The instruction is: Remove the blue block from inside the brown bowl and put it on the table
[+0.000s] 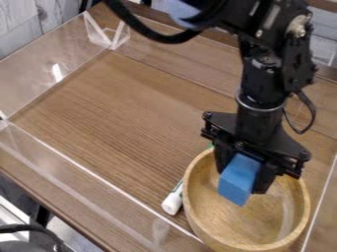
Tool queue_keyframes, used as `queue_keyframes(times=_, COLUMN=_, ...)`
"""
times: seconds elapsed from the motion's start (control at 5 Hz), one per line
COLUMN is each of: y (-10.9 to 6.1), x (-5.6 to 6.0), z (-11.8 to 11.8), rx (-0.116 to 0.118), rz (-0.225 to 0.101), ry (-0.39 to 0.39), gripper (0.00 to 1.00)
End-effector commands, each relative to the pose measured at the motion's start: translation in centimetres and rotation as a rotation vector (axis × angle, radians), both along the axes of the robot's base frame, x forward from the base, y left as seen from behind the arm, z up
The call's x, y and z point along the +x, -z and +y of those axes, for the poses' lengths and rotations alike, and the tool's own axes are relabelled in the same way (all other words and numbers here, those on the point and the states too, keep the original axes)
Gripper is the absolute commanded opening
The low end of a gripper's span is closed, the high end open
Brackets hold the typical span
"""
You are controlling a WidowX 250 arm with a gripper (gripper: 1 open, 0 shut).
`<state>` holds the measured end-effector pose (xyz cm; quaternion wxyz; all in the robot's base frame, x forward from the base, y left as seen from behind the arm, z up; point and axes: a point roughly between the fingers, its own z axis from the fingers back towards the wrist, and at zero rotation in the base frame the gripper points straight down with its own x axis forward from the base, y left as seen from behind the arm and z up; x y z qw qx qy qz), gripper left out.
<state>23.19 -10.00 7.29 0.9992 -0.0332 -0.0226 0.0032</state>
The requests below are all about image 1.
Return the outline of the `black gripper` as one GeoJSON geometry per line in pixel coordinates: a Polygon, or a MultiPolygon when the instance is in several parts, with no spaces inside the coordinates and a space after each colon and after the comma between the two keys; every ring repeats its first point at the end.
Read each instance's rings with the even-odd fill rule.
{"type": "Polygon", "coordinates": [[[222,173],[233,157],[242,154],[261,162],[253,187],[254,194],[265,194],[277,176],[301,178],[312,154],[284,128],[289,119],[288,98],[262,101],[237,94],[237,112],[206,111],[202,136],[213,143],[217,172],[222,173]]]}

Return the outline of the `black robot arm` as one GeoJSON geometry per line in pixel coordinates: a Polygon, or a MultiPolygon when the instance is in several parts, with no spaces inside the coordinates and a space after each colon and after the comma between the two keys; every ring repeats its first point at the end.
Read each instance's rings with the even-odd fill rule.
{"type": "Polygon", "coordinates": [[[229,170],[237,154],[262,162],[253,192],[268,192],[276,177],[301,177],[309,150],[288,135],[286,102],[296,95],[309,111],[316,107],[302,89],[314,83],[312,12],[305,0],[170,0],[171,19],[185,30],[167,35],[153,30],[123,0],[106,5],[126,24],[149,39],[166,44],[189,41],[218,28],[238,38],[243,64],[234,113],[207,111],[202,136],[213,142],[215,167],[229,170]]]}

